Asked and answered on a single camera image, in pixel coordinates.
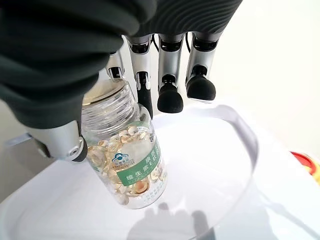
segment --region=logo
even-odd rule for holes
[[[128,154],[117,153],[116,155],[114,155],[114,159],[112,159],[112,162],[115,165],[124,164],[129,161],[128,157]]]

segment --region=black fingertip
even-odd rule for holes
[[[171,83],[166,83],[160,89],[157,107],[159,111],[169,114],[180,113],[184,109],[184,101]]]
[[[190,99],[212,101],[216,97],[216,88],[214,84],[204,76],[197,75],[187,83],[186,95]]]

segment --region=threaded bottle neck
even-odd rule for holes
[[[135,98],[127,81],[117,92],[95,102],[82,106],[82,129],[94,135],[113,135],[133,117]]]

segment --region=robotic hand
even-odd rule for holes
[[[129,44],[138,102],[152,116],[149,53],[159,36],[157,107],[178,113],[184,35],[192,32],[185,86],[188,98],[212,101],[208,79],[218,40],[241,0],[3,0],[0,3],[0,98],[25,125],[39,151],[81,162],[84,94],[106,68],[122,77],[118,52]]]

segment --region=red object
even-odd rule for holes
[[[297,152],[294,152],[294,151],[292,151],[291,153],[295,156],[296,159],[298,159],[298,161],[302,165],[307,166],[311,169],[309,172],[311,175],[316,172],[316,166],[315,166],[314,162],[311,161],[307,156],[300,154],[300,153],[297,153]]]

